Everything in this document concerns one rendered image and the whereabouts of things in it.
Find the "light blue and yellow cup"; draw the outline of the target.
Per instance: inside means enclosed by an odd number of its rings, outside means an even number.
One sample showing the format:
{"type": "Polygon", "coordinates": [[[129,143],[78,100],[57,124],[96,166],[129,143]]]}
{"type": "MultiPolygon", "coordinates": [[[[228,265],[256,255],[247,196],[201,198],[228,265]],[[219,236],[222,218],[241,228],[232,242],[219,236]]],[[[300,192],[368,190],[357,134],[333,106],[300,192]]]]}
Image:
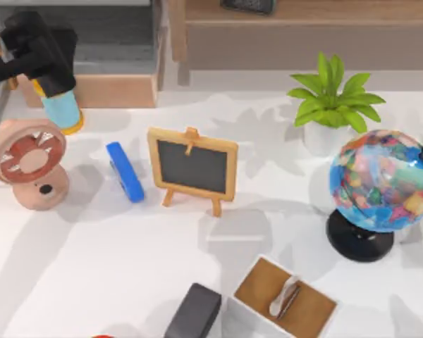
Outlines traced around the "light blue and yellow cup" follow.
{"type": "Polygon", "coordinates": [[[44,90],[36,80],[31,80],[33,88],[46,111],[48,118],[65,135],[78,132],[84,123],[82,111],[73,90],[53,97],[46,97],[44,90]]]}

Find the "pale wooden drawer front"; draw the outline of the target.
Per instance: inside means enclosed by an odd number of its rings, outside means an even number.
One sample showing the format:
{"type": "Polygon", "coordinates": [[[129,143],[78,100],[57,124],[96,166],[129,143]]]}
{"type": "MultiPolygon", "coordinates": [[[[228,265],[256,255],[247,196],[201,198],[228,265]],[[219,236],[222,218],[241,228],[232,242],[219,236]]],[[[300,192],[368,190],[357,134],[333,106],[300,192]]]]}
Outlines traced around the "pale wooden drawer front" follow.
{"type": "Polygon", "coordinates": [[[154,108],[158,75],[77,75],[75,97],[82,108],[154,108]]]}

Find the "grey drawer inside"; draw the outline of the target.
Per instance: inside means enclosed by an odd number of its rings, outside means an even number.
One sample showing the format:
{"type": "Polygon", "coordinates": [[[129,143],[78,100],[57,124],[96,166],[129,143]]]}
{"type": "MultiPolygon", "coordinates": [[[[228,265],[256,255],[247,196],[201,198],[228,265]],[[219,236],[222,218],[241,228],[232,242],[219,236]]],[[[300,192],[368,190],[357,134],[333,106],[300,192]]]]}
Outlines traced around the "grey drawer inside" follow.
{"type": "Polygon", "coordinates": [[[78,35],[76,75],[153,73],[158,61],[161,5],[0,6],[0,28],[14,13],[34,10],[50,26],[73,28],[78,35]]]}

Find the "pink desk fan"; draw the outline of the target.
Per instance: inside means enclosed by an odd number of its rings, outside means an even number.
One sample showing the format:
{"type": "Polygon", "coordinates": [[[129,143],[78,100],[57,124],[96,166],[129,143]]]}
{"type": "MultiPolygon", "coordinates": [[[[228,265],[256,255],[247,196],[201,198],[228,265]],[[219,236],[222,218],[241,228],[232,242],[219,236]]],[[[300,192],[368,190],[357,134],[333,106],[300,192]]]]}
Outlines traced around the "pink desk fan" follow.
{"type": "Polygon", "coordinates": [[[8,119],[0,123],[0,181],[10,185],[17,202],[46,211],[67,196],[69,178],[61,166],[66,138],[50,120],[8,119]]]}

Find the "blue stapler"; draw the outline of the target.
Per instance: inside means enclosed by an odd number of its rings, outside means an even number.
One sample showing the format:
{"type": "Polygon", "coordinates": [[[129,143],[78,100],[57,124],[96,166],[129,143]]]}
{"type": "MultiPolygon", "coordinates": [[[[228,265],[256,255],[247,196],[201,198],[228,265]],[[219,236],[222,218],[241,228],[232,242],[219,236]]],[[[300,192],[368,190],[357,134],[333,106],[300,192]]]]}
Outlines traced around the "blue stapler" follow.
{"type": "Polygon", "coordinates": [[[111,167],[114,169],[127,198],[133,203],[143,201],[144,190],[121,144],[119,142],[109,143],[106,145],[106,150],[110,156],[111,167]]]}

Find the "wooden framed blackboard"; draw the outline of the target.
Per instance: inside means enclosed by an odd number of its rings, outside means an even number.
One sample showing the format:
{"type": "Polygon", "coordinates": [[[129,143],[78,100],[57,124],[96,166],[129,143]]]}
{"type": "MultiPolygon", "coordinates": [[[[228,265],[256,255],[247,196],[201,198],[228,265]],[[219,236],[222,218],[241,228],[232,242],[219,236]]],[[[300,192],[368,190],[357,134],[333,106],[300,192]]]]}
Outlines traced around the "wooden framed blackboard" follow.
{"type": "Polygon", "coordinates": [[[151,127],[147,133],[153,180],[165,189],[162,205],[171,205],[178,192],[212,202],[212,214],[221,216],[221,202],[235,197],[238,144],[184,132],[151,127]]]}

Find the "dark object on shelf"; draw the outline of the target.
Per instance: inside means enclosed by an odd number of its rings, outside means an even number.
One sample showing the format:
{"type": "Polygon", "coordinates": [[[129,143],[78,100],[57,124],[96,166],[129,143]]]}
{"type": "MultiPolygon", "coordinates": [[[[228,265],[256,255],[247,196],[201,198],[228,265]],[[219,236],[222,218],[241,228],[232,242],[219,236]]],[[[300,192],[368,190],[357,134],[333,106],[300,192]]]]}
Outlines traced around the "dark object on shelf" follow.
{"type": "Polygon", "coordinates": [[[276,8],[276,0],[220,0],[220,5],[234,11],[270,15],[276,8]]]}

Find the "wooden open shelf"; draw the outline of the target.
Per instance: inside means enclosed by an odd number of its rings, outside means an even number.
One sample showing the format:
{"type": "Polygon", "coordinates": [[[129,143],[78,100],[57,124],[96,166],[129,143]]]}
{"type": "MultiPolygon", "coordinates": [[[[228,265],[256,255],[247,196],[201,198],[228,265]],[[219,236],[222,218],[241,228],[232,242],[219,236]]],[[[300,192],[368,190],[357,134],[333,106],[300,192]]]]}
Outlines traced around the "wooden open shelf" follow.
{"type": "Polygon", "coordinates": [[[183,70],[311,70],[324,52],[348,70],[423,72],[423,0],[276,0],[271,15],[166,2],[183,70]]]}

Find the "black box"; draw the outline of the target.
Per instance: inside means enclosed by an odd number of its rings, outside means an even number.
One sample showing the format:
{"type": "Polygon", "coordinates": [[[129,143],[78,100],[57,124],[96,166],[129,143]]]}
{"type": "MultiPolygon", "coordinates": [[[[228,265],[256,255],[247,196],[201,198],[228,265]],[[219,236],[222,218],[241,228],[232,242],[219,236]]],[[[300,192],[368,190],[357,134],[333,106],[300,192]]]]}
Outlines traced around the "black box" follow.
{"type": "Polygon", "coordinates": [[[193,283],[164,333],[164,338],[207,338],[220,311],[222,295],[193,283]]]}

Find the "green plant in white pot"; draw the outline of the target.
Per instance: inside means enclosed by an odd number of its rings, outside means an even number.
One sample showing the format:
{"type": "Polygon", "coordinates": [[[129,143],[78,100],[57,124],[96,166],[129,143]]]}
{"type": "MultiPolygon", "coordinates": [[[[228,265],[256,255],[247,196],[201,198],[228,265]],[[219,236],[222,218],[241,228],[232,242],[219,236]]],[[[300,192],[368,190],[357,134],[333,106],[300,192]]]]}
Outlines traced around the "green plant in white pot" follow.
{"type": "Polygon", "coordinates": [[[286,95],[299,99],[293,125],[303,129],[306,149],[315,156],[327,157],[354,134],[368,130],[366,119],[381,118],[375,105],[386,103],[377,94],[367,92],[370,73],[356,73],[344,81],[345,65],[334,54],[317,56],[316,73],[295,73],[290,77],[300,84],[286,95]]]}

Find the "white box with wooden lid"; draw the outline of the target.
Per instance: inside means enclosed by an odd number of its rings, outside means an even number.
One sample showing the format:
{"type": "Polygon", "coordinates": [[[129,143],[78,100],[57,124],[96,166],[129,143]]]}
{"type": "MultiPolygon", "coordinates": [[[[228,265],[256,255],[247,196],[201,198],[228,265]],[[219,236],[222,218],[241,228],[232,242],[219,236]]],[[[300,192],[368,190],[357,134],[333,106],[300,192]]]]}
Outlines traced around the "white box with wooden lid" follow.
{"type": "Polygon", "coordinates": [[[324,338],[338,303],[306,281],[282,318],[269,312],[284,282],[294,275],[266,256],[259,256],[228,298],[228,313],[257,338],[324,338]]]}

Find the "colourful globe on black stand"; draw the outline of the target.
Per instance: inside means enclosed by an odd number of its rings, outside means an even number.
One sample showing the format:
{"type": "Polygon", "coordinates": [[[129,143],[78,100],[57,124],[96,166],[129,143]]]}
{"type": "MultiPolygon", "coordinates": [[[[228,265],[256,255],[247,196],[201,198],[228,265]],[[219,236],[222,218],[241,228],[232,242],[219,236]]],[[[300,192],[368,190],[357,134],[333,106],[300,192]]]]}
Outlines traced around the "colourful globe on black stand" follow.
{"type": "Polygon", "coordinates": [[[395,233],[423,218],[423,145],[397,130],[372,130],[345,144],[329,171],[336,205],[326,235],[342,256],[371,263],[395,233]]]}

